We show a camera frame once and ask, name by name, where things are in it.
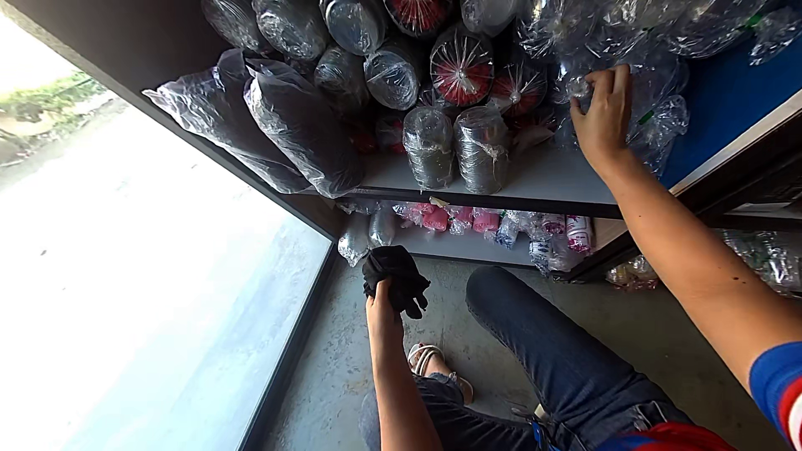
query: foot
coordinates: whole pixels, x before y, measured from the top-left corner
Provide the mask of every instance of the foot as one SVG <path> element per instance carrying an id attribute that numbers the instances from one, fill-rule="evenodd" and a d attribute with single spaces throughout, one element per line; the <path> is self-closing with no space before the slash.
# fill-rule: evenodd
<path id="1" fill-rule="evenodd" d="M 415 353 L 415 355 L 410 360 L 410 367 L 411 370 L 418 364 L 418 360 L 420 360 L 420 352 Z M 439 353 L 433 354 L 429 361 L 426 362 L 426 367 L 423 368 L 423 375 L 429 377 L 431 374 L 440 373 L 445 376 L 449 376 L 453 371 L 446 365 L 445 360 Z M 460 387 L 460 391 L 462 392 L 462 398 L 465 405 L 471 404 L 473 402 L 473 387 L 471 387 L 468 382 L 458 377 L 456 378 L 456 384 Z"/>

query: shirt sleeve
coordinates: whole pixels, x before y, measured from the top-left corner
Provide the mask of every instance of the shirt sleeve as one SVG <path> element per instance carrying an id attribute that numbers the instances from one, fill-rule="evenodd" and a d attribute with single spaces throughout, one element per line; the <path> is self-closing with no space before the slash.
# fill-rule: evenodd
<path id="1" fill-rule="evenodd" d="M 773 347 L 758 357 L 749 388 L 763 414 L 802 451 L 802 342 Z"/>

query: white sandal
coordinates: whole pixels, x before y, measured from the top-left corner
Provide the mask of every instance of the white sandal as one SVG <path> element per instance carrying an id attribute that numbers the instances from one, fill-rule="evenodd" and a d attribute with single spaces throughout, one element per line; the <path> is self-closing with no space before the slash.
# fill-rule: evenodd
<path id="1" fill-rule="evenodd" d="M 412 360 L 420 353 L 420 357 L 418 358 L 418 362 L 416 364 L 412 364 Z M 440 350 L 439 347 L 433 344 L 422 344 L 416 343 L 412 345 L 412 349 L 409 350 L 409 354 L 407 354 L 407 362 L 409 363 L 410 368 L 412 369 L 412 373 L 416 376 L 425 376 L 426 366 L 429 365 L 429 360 L 432 356 L 440 356 L 440 359 L 443 359 L 443 363 L 446 363 L 446 356 L 443 354 L 443 351 Z M 460 386 L 460 390 L 463 393 L 463 399 L 468 400 L 465 405 L 469 405 L 473 402 L 473 385 L 470 382 L 465 380 L 464 378 L 460 377 L 459 375 L 454 372 L 454 376 L 456 377 L 456 383 Z"/>

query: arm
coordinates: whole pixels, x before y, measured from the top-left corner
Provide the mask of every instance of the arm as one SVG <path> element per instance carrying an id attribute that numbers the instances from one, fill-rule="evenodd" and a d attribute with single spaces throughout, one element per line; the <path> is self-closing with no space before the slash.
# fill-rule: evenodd
<path id="1" fill-rule="evenodd" d="M 379 282 L 376 298 L 368 298 L 366 305 L 382 450 L 440 451 L 443 446 L 407 363 L 403 324 L 390 305 L 389 288 L 389 280 Z"/>
<path id="2" fill-rule="evenodd" d="M 682 203 L 626 147 L 630 70 L 587 77 L 594 84 L 585 114 L 571 116 L 588 162 L 615 196 L 641 252 L 740 383 L 749 390 L 755 360 L 780 344 L 802 341 L 802 316 Z"/>

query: ripped jeans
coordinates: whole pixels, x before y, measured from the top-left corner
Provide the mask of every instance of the ripped jeans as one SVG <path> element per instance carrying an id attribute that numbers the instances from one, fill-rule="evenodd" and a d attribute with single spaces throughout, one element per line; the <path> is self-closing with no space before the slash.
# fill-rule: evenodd
<path id="1" fill-rule="evenodd" d="M 660 387 L 508 271 L 476 270 L 466 302 L 524 367 L 549 414 L 543 427 L 560 451 L 591 451 L 613 435 L 666 421 L 691 424 Z M 446 451 L 537 449 L 531 425 L 465 407 L 453 374 L 415 381 Z M 379 451 L 375 392 L 363 401 L 359 429 L 367 448 Z"/>

